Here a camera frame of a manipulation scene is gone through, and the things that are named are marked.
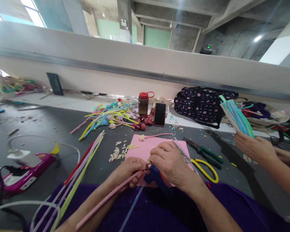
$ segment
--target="scissors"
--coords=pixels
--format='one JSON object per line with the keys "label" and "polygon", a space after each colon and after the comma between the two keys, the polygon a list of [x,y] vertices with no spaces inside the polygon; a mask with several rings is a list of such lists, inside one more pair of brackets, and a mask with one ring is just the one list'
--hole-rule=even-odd
{"label": "scissors", "polygon": [[197,151],[198,154],[202,155],[204,159],[214,167],[218,168],[219,170],[222,169],[223,160],[219,158],[217,155],[212,153],[210,150],[205,149],[203,146],[199,146],[192,142],[191,140],[183,137],[183,139],[188,143],[193,149]]}
{"label": "scissors", "polygon": [[[213,169],[213,167],[212,166],[210,166],[207,162],[205,162],[204,160],[201,160],[201,159],[195,159],[195,160],[193,160],[193,159],[190,159],[190,158],[188,158],[186,155],[185,155],[185,152],[177,145],[177,143],[176,143],[174,140],[173,140],[173,143],[175,144],[175,146],[177,147],[177,149],[182,153],[182,155],[184,156],[184,159],[185,159],[185,161],[186,161],[186,163],[187,164],[191,164],[191,163],[193,163],[195,166],[197,166],[198,167],[198,169],[200,169],[200,171],[204,174],[204,176],[206,176],[206,178],[207,179],[209,179],[211,182],[213,182],[214,184],[216,184],[216,183],[218,183],[218,181],[219,181],[219,178],[218,178],[218,174],[217,174],[217,172],[215,171],[215,169]],[[198,164],[198,162],[200,162],[200,163],[203,163],[203,164],[205,164],[206,166],[208,166],[209,167],[209,169],[213,172],[213,174],[214,174],[214,176],[215,176],[215,179],[212,179],[205,171],[204,171],[204,169]],[[198,170],[196,169],[196,167],[194,166],[194,165],[191,165],[192,166],[192,168],[193,168],[193,170],[199,175],[199,173],[198,173]]]}

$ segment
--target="smartphone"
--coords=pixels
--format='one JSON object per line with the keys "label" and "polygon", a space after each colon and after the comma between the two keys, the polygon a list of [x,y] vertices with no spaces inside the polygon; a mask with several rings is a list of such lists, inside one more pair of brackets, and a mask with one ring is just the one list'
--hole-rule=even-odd
{"label": "smartphone", "polygon": [[167,105],[163,103],[156,103],[154,126],[165,126],[165,111]]}
{"label": "smartphone", "polygon": [[61,88],[61,84],[58,78],[58,75],[55,73],[49,73],[47,72],[47,77],[49,80],[49,83],[51,84],[51,88],[53,90],[53,94],[55,95],[63,95],[63,90]]}

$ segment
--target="person's left hand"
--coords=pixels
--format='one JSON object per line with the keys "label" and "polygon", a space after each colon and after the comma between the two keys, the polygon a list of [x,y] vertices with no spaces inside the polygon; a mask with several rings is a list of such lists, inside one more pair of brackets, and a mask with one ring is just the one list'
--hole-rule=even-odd
{"label": "person's left hand", "polygon": [[[148,170],[148,164],[142,160],[141,158],[137,157],[129,157],[125,159],[125,161],[119,165],[111,175],[106,179],[105,183],[109,185],[112,189],[121,185],[126,179],[128,179],[134,172],[140,172],[136,177],[134,177],[129,186],[133,188],[139,180],[144,175],[144,171]],[[122,187],[118,192],[122,192],[127,188],[127,185]]]}

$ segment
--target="red bottle cap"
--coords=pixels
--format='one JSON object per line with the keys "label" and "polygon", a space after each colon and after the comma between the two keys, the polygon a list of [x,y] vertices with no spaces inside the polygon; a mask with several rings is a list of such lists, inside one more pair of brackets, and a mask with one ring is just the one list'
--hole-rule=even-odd
{"label": "red bottle cap", "polygon": [[154,92],[152,92],[154,95],[152,96],[152,97],[148,97],[148,93],[150,93],[150,92],[147,92],[147,93],[145,93],[145,92],[141,92],[140,93],[140,95],[139,95],[139,98],[141,98],[141,99],[149,99],[149,98],[152,98],[152,97],[154,97],[155,96],[155,93]]}

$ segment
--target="pile of craft flowers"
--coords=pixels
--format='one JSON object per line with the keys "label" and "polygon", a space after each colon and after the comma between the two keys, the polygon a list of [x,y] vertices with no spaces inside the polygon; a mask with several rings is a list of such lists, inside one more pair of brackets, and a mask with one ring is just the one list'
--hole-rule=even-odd
{"label": "pile of craft flowers", "polygon": [[99,104],[98,107],[94,109],[93,113],[86,115],[85,117],[87,117],[87,119],[71,133],[79,129],[89,120],[92,120],[92,122],[88,125],[79,140],[86,138],[91,131],[102,125],[109,125],[110,129],[115,129],[121,125],[132,127],[132,124],[137,122],[131,118],[139,117],[139,115],[136,114],[137,107],[138,105],[136,102],[129,104],[120,98],[116,102],[106,105],[105,108],[102,107],[102,104]]}

